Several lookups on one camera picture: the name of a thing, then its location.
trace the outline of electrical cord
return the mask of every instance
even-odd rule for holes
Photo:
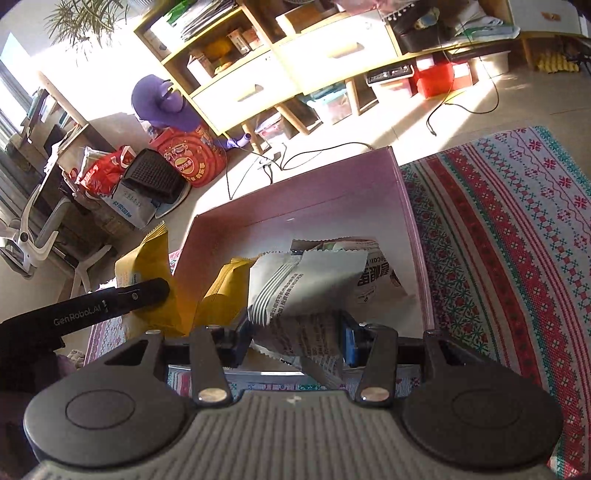
[[[464,24],[462,24],[462,30],[464,32],[464,34],[466,35],[466,39],[468,40],[468,43],[470,44],[470,46],[474,46],[474,43],[472,42],[472,40],[470,40],[470,37],[466,34],[466,29],[464,28]],[[447,52],[445,51],[445,49],[443,48],[443,43],[441,42],[441,38],[439,37],[439,32],[437,33],[437,39],[439,40],[439,47],[441,48],[441,51],[443,52],[443,55],[445,56],[446,60],[451,63],[452,61],[449,59],[449,57],[447,56]],[[495,93],[496,93],[496,104],[493,108],[491,108],[490,110],[487,110],[486,112],[475,112],[473,110],[470,110],[469,108],[460,105],[459,103],[453,103],[453,102],[449,102],[449,100],[453,100],[454,98],[460,96],[462,93],[464,93],[465,90],[459,92],[458,94],[454,95],[453,97],[451,97],[450,99],[448,99],[447,97],[449,96],[449,94],[452,92],[452,88],[453,88],[453,82],[455,80],[454,77],[452,77],[452,84],[449,87],[449,90],[447,91],[447,94],[445,95],[445,97],[443,98],[443,100],[441,101],[441,103],[439,105],[437,105],[435,107],[435,110],[433,110],[429,116],[427,117],[427,121],[426,121],[426,125],[427,128],[429,129],[429,132],[431,132],[431,135],[434,135],[435,137],[437,136],[437,132],[435,131],[435,129],[433,128],[433,126],[431,125],[431,117],[435,114],[435,112],[437,112],[443,105],[449,105],[449,106],[458,106],[462,109],[464,109],[466,112],[468,113],[472,113],[474,115],[487,115],[489,113],[494,112],[497,108],[499,108],[499,104],[501,102],[501,97],[499,95],[499,89],[496,86],[495,81],[492,79],[492,76],[490,73],[488,73],[488,69],[486,68],[486,65],[484,64],[484,62],[482,61],[482,57],[479,56],[478,60],[482,63],[482,67],[484,68],[484,71],[486,72],[486,74],[488,75],[488,79],[492,82],[493,87],[495,88]]]
[[[242,178],[240,179],[240,182],[238,183],[238,186],[236,187],[236,190],[234,190],[234,193],[230,192],[230,180],[228,177],[228,155],[226,154],[226,151],[224,150],[224,155],[226,157],[226,186],[228,187],[228,198],[230,198],[230,200],[234,199],[234,196],[236,195],[236,192],[238,191],[238,189],[240,188],[240,185],[242,185],[242,182],[244,181],[244,179],[246,178],[246,175],[248,174],[248,172],[251,170],[251,168],[258,162],[259,165],[262,165],[262,170],[265,173],[265,175],[267,175],[267,177],[269,178],[269,185],[272,185],[274,182],[273,179],[273,169],[271,167],[271,163],[274,163],[280,171],[290,171],[293,170],[295,168],[299,168],[302,165],[305,165],[306,163],[308,163],[311,160],[314,160],[321,152],[326,151],[326,150],[332,150],[334,148],[339,148],[339,147],[344,147],[345,145],[363,145],[364,147],[368,148],[369,150],[375,150],[374,147],[372,147],[371,145],[367,144],[367,143],[363,143],[363,142],[345,142],[345,143],[341,143],[339,145],[334,145],[332,147],[327,147],[327,148],[320,148],[318,150],[310,150],[310,151],[305,151],[305,152],[300,152],[297,153],[295,155],[293,155],[292,157],[288,158],[285,162],[285,155],[287,153],[287,146],[285,146],[285,150],[283,151],[283,155],[281,156],[281,158],[279,159],[279,162],[273,158],[269,158],[266,157],[260,153],[256,153],[256,152],[252,152],[250,150],[247,150],[246,148],[242,148],[242,147],[236,147],[240,150],[244,150],[247,153],[254,153],[256,155],[256,159],[250,164],[250,166],[246,169],[246,172],[244,173],[244,175],[242,176]],[[299,157],[300,155],[306,154],[306,153],[316,153],[317,155],[314,155],[312,158],[309,158],[308,160],[306,160],[305,162],[300,163],[299,165],[295,166],[295,167],[290,167],[287,168],[287,164],[293,160],[296,157]]]

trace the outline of white office chair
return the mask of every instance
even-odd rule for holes
[[[63,197],[35,239],[29,229],[29,215],[37,200],[39,190],[40,187],[37,186],[23,209],[20,219],[10,221],[8,225],[0,220],[0,256],[15,272],[25,278],[32,277],[35,269],[49,256],[59,234],[57,229],[72,205],[68,198]],[[85,293],[90,292],[88,269],[103,258],[109,250],[111,250],[111,246],[105,245],[98,252],[78,261],[74,268],[72,297],[78,296],[80,283],[82,283]]]

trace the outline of pink cardboard box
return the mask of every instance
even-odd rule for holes
[[[183,313],[194,313],[232,257],[287,251],[294,238],[344,236],[377,239],[409,294],[390,326],[416,338],[433,328],[423,250],[390,147],[274,183],[195,217],[174,273]]]

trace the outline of red bag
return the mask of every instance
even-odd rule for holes
[[[95,161],[80,185],[93,197],[111,195],[134,158],[135,152],[131,147],[120,147]]]
[[[225,152],[207,125],[199,125],[193,132],[168,127],[150,142],[150,147],[194,187],[208,184],[226,167]]]

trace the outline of woven carpet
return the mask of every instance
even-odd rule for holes
[[[549,391],[564,416],[550,466],[563,478],[587,472],[591,183],[543,127],[481,138],[402,172],[438,326]],[[95,326],[87,359],[122,341],[120,321]],[[185,395],[188,381],[169,378]]]

